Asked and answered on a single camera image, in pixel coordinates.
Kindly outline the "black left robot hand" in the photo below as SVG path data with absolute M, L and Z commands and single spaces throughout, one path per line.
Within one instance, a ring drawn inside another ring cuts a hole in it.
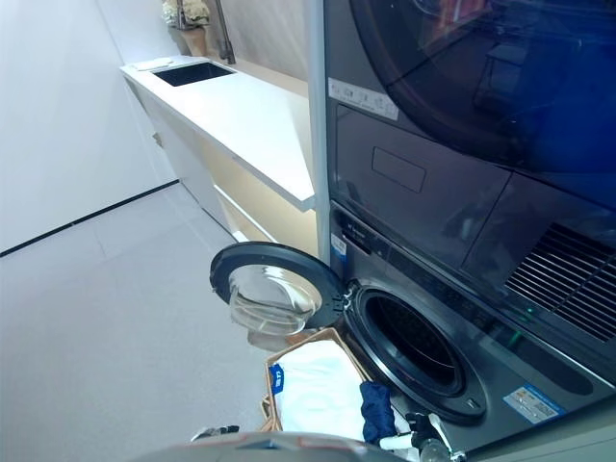
M 192 436 L 191 442 L 196 442 L 197 440 L 215 437 L 220 435 L 238 433 L 240 427 L 238 425 L 226 425 L 226 426 L 218 426 L 218 427 L 207 427 L 200 429 L 195 435 Z

